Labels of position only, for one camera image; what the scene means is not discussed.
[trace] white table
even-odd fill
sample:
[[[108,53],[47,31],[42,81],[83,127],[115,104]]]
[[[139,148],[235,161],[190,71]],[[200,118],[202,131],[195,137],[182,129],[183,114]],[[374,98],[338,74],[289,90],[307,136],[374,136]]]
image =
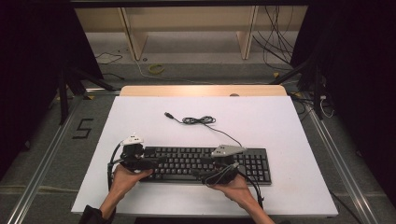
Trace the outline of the white table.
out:
[[[273,184],[261,187],[261,191],[269,215],[338,215],[288,96],[116,97],[72,212],[82,213],[86,204],[100,206],[107,194],[106,165],[115,146],[130,134],[142,136],[144,146],[234,144],[224,134],[203,125],[181,125],[164,112],[177,119],[212,116],[217,119],[213,128],[244,147],[267,148]],[[206,186],[153,183],[138,183],[120,202],[117,212],[136,217],[248,215],[220,191]]]

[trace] person's left hand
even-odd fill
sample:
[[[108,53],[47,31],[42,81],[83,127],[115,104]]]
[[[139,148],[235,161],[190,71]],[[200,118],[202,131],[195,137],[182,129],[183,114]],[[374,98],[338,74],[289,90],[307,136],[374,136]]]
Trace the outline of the person's left hand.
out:
[[[110,192],[123,197],[123,195],[125,195],[129,190],[131,190],[131,188],[134,187],[137,181],[151,174],[152,170],[133,173],[119,164],[114,171],[114,179],[110,188]]]
[[[140,173],[133,173],[123,167],[121,164],[117,165],[114,171],[113,184],[111,185],[110,192],[107,194],[105,200],[100,206],[102,218],[109,219],[114,211],[114,208],[120,202],[125,194],[134,187],[134,185],[141,178],[152,174],[152,170],[145,170]]]

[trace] keyboard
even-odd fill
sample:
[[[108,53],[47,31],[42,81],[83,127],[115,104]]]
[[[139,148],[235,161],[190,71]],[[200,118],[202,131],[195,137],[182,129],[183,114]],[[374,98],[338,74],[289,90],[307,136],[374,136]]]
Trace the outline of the keyboard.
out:
[[[191,169],[212,171],[213,164],[204,164],[201,158],[209,158],[215,147],[146,147],[145,150],[155,151],[146,158],[166,157],[152,175],[142,182],[202,184],[201,180],[192,176]],[[233,155],[239,162],[239,171],[260,185],[271,185],[271,174],[265,148],[248,148],[246,151]]]

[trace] hand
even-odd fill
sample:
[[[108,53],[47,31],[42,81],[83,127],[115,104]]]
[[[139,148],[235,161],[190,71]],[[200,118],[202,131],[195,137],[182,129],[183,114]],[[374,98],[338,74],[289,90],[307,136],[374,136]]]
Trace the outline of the hand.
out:
[[[113,184],[110,188],[110,193],[119,196],[124,196],[140,179],[152,174],[152,170],[145,170],[140,173],[133,173],[123,167],[121,164],[117,165],[114,171]]]
[[[210,188],[222,191],[227,198],[238,203],[244,209],[246,209],[249,203],[256,203],[256,200],[248,189],[245,178],[241,175],[237,175],[233,181],[226,185],[217,184],[210,186]]]
[[[145,170],[137,174],[127,170],[120,164],[117,165],[110,192],[99,208],[102,211],[102,218],[109,219],[114,208],[116,208],[125,194],[136,185],[137,181],[151,174],[152,170]]]
[[[237,175],[233,181],[226,185],[213,185],[210,188],[222,191],[227,198],[238,203],[241,208],[250,214],[255,223],[274,224],[274,221],[268,217],[253,198],[245,178],[241,175]]]

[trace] cable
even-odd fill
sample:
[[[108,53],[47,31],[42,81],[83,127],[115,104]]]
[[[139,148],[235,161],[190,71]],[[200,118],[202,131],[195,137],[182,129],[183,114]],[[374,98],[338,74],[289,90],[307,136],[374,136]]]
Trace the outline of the cable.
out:
[[[332,113],[330,115],[328,115],[323,109],[323,105],[322,105],[323,101],[324,101],[324,99],[321,99],[321,101],[320,101],[320,109],[322,110],[324,116],[326,116],[327,118],[330,119],[332,117],[332,115],[334,115],[334,110],[332,111]]]
[[[102,75],[103,75],[103,76],[118,77],[118,78],[121,79],[121,80],[125,80],[125,77],[120,77],[120,76],[118,76],[118,75],[116,75],[116,74],[113,74],[113,73],[103,73]]]
[[[111,55],[111,56],[116,56],[116,57],[119,57],[119,58],[117,58],[117,59],[115,59],[115,60],[113,60],[113,61],[110,61],[109,63],[100,63],[100,64],[110,64],[110,63],[114,63],[115,61],[118,61],[119,59],[122,58],[122,55],[119,55],[119,54],[112,54],[112,53],[107,53],[107,52],[101,53],[101,54],[99,54],[98,56],[96,56],[95,58],[97,59],[97,58],[101,57],[101,56],[104,55],[104,54],[109,54],[109,55]]]
[[[113,155],[111,155],[110,162],[107,164],[107,184],[108,184],[108,190],[110,190],[111,185],[113,184],[113,166],[114,164],[120,162],[121,160],[114,161],[114,157],[117,154],[117,150],[119,150],[121,146],[121,142],[116,146],[116,148],[113,151]]]
[[[290,64],[288,61],[282,59],[281,57],[279,57],[277,54],[273,53],[270,49],[268,49],[267,47],[265,47],[262,43],[259,42],[259,40],[256,39],[256,36],[253,36],[253,39],[256,40],[256,42],[265,50],[267,50],[268,52],[270,52],[271,54],[273,54],[274,56],[276,56],[280,61],[286,63],[286,64]]]
[[[212,179],[212,178],[214,178],[214,177],[216,177],[216,176],[218,176],[218,175],[221,175],[221,176],[218,178],[218,180],[213,184],[213,185],[217,185],[217,184],[220,182],[220,180],[221,180],[221,179],[227,174],[227,172],[229,172],[231,169],[233,169],[233,164],[230,164],[230,165],[226,166],[226,167],[225,167],[224,169],[222,169],[220,172],[218,172],[218,173],[216,173],[216,174],[214,174],[214,175],[212,175],[212,176],[206,178],[206,179],[205,179],[205,185],[206,185],[207,187],[210,187],[210,186],[207,184],[207,180],[208,180],[208,179]]]
[[[262,208],[262,201],[263,201],[263,199],[262,199],[262,195],[261,195],[261,192],[260,192],[258,186],[256,186],[256,185],[254,184],[254,182],[253,182],[249,177],[247,177],[245,174],[243,174],[242,172],[238,171],[238,174],[240,174],[240,175],[241,175],[242,177],[244,177],[248,182],[250,182],[250,184],[251,184],[251,185],[253,186],[253,188],[256,190],[256,194],[257,194],[257,203],[259,203],[259,206]]]
[[[308,112],[306,112],[306,114],[303,116],[303,118],[302,119],[300,119],[300,122],[302,122],[305,118],[306,118],[306,116],[309,114],[309,113],[311,113],[311,111],[314,109],[314,107],[311,107],[311,109],[308,111]]]
[[[240,147],[242,146],[241,143],[239,143],[238,141],[236,141],[236,139],[232,138],[232,137],[231,137],[230,135],[228,135],[227,133],[222,132],[222,131],[217,130],[217,129],[214,129],[214,128],[210,127],[210,126],[207,126],[207,124],[209,124],[209,123],[214,123],[214,122],[216,122],[216,119],[214,119],[214,118],[212,118],[212,117],[210,117],[210,116],[204,116],[204,117],[202,117],[202,118],[200,118],[200,119],[184,118],[184,119],[182,120],[183,122],[180,122],[178,119],[175,119],[175,117],[173,117],[173,116],[172,116],[171,114],[169,114],[168,112],[165,112],[164,114],[165,114],[165,116],[168,117],[169,119],[174,119],[174,120],[176,120],[176,121],[179,122],[179,123],[188,124],[188,125],[197,124],[197,123],[203,124],[203,125],[205,125],[207,128],[209,128],[209,129],[211,129],[211,130],[213,130],[213,131],[216,131],[216,132],[223,133],[223,134],[227,135],[229,138],[233,139]]]
[[[343,202],[341,201],[340,198],[338,198],[330,189],[329,189],[330,194],[341,204],[345,207],[345,209],[349,212],[350,215],[352,215],[355,220],[361,224],[361,221],[359,220],[359,218],[352,212],[352,210],[350,210],[350,208]]]

